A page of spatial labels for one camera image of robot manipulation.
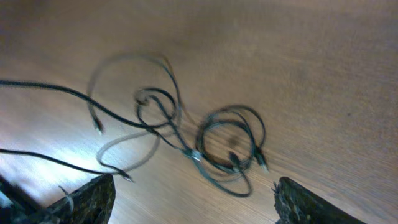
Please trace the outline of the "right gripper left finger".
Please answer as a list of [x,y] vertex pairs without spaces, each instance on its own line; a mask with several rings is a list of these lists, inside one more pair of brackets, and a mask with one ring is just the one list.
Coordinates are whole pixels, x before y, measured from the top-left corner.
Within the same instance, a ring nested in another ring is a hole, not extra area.
[[113,176],[101,175],[48,207],[60,223],[107,224],[109,222],[116,189]]

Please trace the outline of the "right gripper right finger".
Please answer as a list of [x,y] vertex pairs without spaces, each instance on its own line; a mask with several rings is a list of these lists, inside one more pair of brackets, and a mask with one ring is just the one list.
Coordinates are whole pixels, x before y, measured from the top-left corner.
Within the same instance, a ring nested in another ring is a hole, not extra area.
[[288,177],[274,183],[276,224],[364,224]]

